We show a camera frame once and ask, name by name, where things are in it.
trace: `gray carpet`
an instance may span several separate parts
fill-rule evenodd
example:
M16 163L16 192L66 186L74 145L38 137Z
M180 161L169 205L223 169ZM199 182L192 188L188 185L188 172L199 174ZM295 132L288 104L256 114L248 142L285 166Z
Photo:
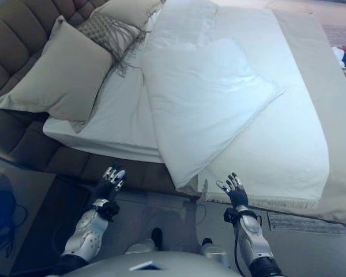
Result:
M198 253L196 203L185 197L152 192L120 192L120 213L104 233L103 245L94 261L123 254L133 243L163 231L163 250Z

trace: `robotic hand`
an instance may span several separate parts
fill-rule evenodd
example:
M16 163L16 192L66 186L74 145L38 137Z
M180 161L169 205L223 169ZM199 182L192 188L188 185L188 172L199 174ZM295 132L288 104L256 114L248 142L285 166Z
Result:
M63 275L83 267L98 254L108 223L119 212L119 206L114 200L124 184L125 174L125 170L117 165L105 171L95 189L92 206L78 221L64 252L48 277Z
M235 228L235 258L239 238L241 254L252 277L283 276L268 242L262 235L256 214L247 208L249 200L240 179L232 173L226 183L228 187L221 181L217 181L216 185L226 192L233 206L225 211L224 220L231 222Z

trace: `floor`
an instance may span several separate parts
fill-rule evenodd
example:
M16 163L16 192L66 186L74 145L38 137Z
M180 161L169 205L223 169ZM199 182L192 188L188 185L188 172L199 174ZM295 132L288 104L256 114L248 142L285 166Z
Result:
M122 254L129 245L150 237L152 229L159 227L163 231L163 250L198 253L202 240L209 237L227 251L231 268L235 268L234 230L223 220L229 205L195 203L185 197L152 192L121 192L117 201L120 214L110 223L94 261ZM263 218L264 237L283 274L346 277L346 234L270 230L266 212L253 211ZM241 258L239 262L246 276L250 276Z

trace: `tufted headboard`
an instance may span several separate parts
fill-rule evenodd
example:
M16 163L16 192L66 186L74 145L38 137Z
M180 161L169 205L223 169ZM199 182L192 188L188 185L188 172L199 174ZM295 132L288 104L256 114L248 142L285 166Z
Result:
M60 14L75 26L106 1L9 0L0 6L0 96L34 65Z
M9 92L27 74L51 33L55 19L64 15L78 25L95 7L107 0L8 0L0 6L0 96ZM37 170L79 173L89 154L64 147L45 136L42 126L47 113L0 109L0 158ZM80 156L84 157L79 164ZM54 170L55 160L78 164Z

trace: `bed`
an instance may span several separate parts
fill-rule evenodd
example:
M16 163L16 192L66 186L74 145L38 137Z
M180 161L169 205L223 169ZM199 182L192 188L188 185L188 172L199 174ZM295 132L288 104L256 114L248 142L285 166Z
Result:
M117 72L109 74L92 117L81 132L75 133L67 121L50 118L44 125L44 133L91 153L165 163L180 191L202 193L203 200L228 202L215 181L223 181L230 171L236 171L249 193L251 205L346 223L346 80L319 23L304 14L228 6L213 8L209 3L202 13L197 13L197 18L213 28L212 34L207 30L200 32L204 35L196 38L198 42L207 43L205 38L210 35L214 40L234 39L244 49L251 68L285 91L269 101L240 132L232 134L232 139L223 140L220 148L209 153L210 159L191 169L190 163L186 164L190 149L182 144L185 134L167 143L169 130L164 126L169 126L169 122L167 125L159 121L161 107L153 100L153 86L146 80L155 73L143 71L146 52L151 60L156 54L153 51L161 45L177 42L170 36L172 33L176 32L181 42L192 42L193 37L177 31L178 23L170 25L169 32L160 29L156 37L159 28L154 24L160 20L160 27L164 25L161 15L165 10L170 7L183 16L183 6L189 1L180 6L179 2L168 0L160 15L156 13L149 20L145 28L152 29L152 33L126 57L133 68L128 69L124 78ZM187 21L177 22L191 22L194 27L201 22L190 21L194 11L191 9L191 14L185 15ZM168 26L176 17L165 14ZM214 20L208 20L207 14L214 14ZM147 45L154 37L155 50ZM285 97L292 93L293 98ZM287 107L287 111L283 120L275 124L274 115L280 107ZM287 121L286 112L290 115L291 110L294 114ZM295 124L285 132L290 122ZM293 139L298 136L299 140L286 140L287 135ZM198 141L193 136L188 140ZM299 148L298 141L303 142Z

